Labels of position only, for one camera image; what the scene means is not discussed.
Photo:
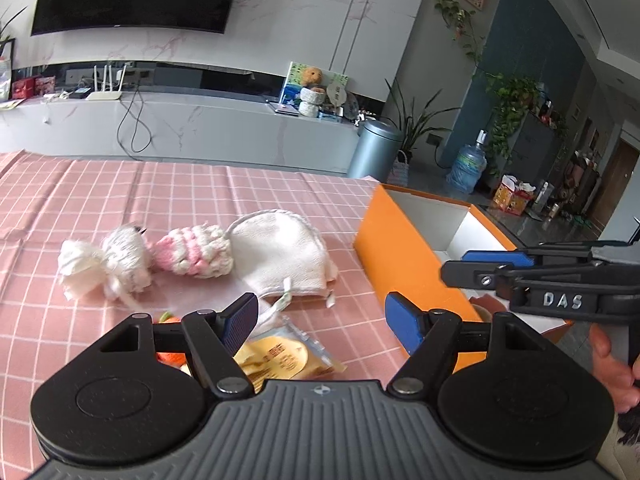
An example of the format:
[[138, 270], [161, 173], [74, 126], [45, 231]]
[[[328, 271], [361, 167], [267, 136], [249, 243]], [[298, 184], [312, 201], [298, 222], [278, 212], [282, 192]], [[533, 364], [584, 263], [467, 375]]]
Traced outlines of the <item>person's right hand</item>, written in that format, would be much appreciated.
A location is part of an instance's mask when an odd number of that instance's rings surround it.
[[615, 359], [612, 342], [599, 325], [589, 329], [592, 374], [612, 396], [616, 412], [624, 414], [639, 404], [640, 391], [634, 384], [639, 379], [639, 361], [633, 366]]

